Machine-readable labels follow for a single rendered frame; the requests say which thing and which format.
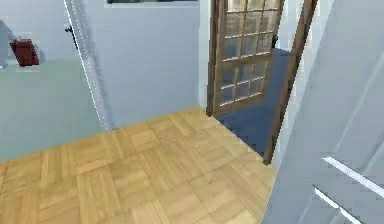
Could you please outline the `brown glazed room door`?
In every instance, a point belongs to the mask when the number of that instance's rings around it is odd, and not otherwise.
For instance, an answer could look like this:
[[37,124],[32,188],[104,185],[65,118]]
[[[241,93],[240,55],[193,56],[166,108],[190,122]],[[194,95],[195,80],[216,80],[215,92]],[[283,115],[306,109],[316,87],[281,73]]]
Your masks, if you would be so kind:
[[212,113],[228,113],[265,96],[285,0],[220,0]]

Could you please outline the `pale grey panelled door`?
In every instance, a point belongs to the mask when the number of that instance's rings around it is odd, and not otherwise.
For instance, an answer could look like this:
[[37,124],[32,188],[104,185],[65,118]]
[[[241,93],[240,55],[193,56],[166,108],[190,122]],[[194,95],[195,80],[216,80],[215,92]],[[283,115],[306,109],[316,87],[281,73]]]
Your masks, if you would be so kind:
[[261,224],[384,224],[384,0],[333,0]]

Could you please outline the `pale grey room door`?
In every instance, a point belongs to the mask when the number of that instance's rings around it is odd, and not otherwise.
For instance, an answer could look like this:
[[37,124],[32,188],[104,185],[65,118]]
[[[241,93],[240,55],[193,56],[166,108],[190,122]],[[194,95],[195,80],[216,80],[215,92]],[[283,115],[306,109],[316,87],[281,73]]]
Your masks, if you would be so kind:
[[[64,0],[0,0],[0,161],[103,131]],[[39,64],[9,45],[31,39]]]

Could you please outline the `dark red box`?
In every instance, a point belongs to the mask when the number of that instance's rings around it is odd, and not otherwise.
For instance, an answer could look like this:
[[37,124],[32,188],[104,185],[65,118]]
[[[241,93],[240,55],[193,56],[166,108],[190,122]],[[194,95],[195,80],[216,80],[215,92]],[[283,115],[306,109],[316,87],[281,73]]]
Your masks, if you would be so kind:
[[39,64],[39,57],[31,39],[14,40],[9,45],[20,67]]

